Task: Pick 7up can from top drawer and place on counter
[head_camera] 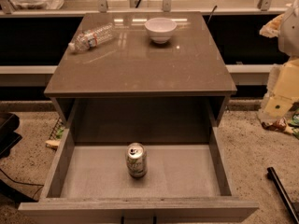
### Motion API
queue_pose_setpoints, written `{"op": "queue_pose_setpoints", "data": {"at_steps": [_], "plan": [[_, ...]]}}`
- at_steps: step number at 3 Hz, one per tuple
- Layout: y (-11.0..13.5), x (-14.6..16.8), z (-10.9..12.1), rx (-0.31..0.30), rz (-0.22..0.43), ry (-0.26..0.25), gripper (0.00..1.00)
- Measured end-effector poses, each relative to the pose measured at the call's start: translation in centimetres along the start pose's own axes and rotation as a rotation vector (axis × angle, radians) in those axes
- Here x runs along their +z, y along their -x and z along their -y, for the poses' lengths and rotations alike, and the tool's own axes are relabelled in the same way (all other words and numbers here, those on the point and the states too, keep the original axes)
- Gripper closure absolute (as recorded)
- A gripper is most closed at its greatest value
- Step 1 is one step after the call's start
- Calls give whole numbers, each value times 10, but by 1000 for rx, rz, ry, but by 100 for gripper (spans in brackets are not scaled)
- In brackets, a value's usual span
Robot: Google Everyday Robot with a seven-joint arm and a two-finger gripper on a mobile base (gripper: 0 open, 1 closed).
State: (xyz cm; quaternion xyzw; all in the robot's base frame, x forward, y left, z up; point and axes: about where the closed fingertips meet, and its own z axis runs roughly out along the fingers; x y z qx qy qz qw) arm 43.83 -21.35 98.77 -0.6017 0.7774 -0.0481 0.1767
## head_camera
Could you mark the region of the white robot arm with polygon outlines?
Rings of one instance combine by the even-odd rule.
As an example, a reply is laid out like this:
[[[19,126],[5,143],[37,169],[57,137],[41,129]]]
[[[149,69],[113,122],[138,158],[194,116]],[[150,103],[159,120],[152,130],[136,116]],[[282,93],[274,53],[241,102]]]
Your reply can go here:
[[[258,118],[272,123],[283,118],[299,99],[299,1],[295,0],[281,15],[260,30],[260,34],[278,38],[278,50],[289,60],[274,65],[269,73],[267,93],[263,97]]]

